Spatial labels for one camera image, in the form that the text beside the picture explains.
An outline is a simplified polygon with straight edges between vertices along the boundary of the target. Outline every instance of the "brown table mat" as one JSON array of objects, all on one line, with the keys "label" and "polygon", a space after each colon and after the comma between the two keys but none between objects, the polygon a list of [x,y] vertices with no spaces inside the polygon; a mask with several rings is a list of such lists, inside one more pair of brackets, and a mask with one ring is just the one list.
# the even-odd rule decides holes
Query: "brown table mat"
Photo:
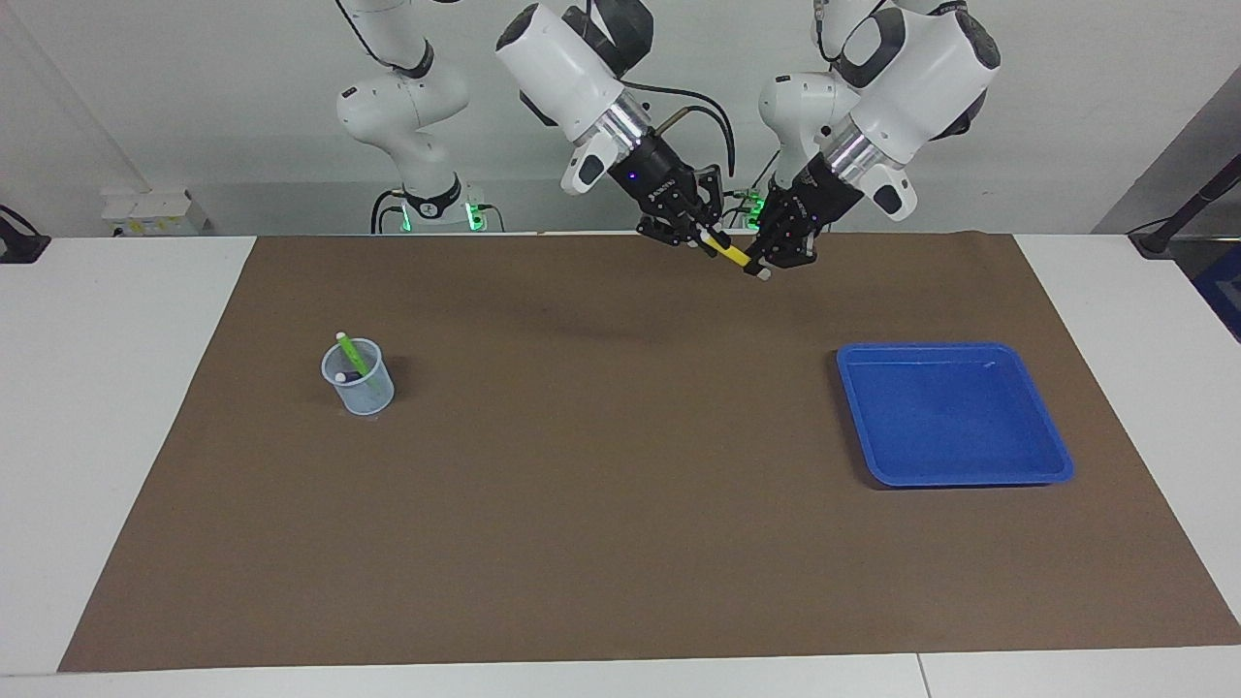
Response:
[{"label": "brown table mat", "polygon": [[[1010,237],[820,255],[259,240],[61,671],[1241,643]],[[1018,349],[1077,477],[874,482],[834,354],[917,340]]]}]

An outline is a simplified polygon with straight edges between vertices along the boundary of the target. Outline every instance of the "plastic tray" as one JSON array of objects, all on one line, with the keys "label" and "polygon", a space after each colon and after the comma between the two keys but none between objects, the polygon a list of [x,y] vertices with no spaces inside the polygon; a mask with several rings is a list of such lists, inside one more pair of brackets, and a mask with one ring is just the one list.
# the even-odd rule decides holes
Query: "plastic tray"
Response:
[{"label": "plastic tray", "polygon": [[891,487],[1050,484],[1073,463],[1003,344],[853,344],[836,358],[866,465]]}]

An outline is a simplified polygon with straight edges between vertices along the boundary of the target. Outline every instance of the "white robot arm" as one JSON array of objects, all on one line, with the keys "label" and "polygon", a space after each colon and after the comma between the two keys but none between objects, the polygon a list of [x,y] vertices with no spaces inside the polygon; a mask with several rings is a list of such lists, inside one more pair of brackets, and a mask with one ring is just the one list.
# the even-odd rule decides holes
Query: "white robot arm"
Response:
[{"label": "white robot arm", "polygon": [[905,166],[928,142],[967,130],[982,107],[1000,55],[965,2],[882,5],[815,0],[815,43],[831,71],[764,88],[761,113],[782,153],[750,255],[813,262],[814,237],[862,197],[903,220],[917,206]]},{"label": "white robot arm", "polygon": [[356,140],[386,152],[396,163],[400,197],[411,220],[465,221],[460,178],[439,140],[422,132],[469,104],[464,77],[436,60],[431,42],[416,29],[412,0],[339,0],[338,5],[366,51],[391,68],[340,93],[340,123]]},{"label": "white robot arm", "polygon": [[495,47],[526,104],[576,148],[561,186],[580,195],[608,175],[642,209],[642,235],[724,255],[768,278],[769,270],[752,265],[716,227],[724,204],[720,168],[695,170],[681,161],[663,138],[668,124],[655,128],[620,82],[650,51],[650,12],[640,0],[589,5],[589,15],[570,7],[563,17],[542,4],[530,5]]}]

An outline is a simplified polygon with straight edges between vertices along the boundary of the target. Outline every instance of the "table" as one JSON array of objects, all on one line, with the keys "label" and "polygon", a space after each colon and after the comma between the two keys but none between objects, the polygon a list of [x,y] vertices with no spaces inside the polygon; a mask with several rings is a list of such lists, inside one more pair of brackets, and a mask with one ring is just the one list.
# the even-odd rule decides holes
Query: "table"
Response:
[{"label": "table", "polygon": [[[1175,265],[1124,238],[1018,240],[1236,614],[1241,345]],[[14,356],[0,378],[0,696],[1224,697],[1241,683],[1241,647],[48,676],[252,245],[61,240],[0,270]]]}]

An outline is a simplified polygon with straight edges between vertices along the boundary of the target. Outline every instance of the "marker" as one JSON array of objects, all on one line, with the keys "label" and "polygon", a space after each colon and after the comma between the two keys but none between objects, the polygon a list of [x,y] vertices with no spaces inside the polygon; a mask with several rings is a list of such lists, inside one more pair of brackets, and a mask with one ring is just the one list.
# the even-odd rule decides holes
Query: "marker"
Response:
[{"label": "marker", "polygon": [[345,353],[345,358],[349,359],[350,364],[357,369],[357,373],[366,375],[371,373],[371,369],[362,360],[362,355],[357,353],[357,348],[354,347],[354,342],[349,339],[349,335],[344,332],[336,333],[336,344],[340,345],[340,350]]},{"label": "marker", "polygon": [[[719,240],[715,238],[715,236],[712,236],[710,232],[707,232],[705,230],[699,232],[699,238],[702,240],[702,242],[705,242],[712,250],[715,250],[716,252],[724,255],[730,261],[732,261],[732,263],[737,265],[741,268],[748,267],[750,263],[753,261],[753,260],[750,258],[750,255],[746,255],[745,252],[742,252],[737,247],[732,247],[732,246],[725,247],[722,243],[720,243]],[[763,271],[758,272],[758,279],[759,281],[767,281],[771,277],[772,277],[771,270],[763,270]]]}]

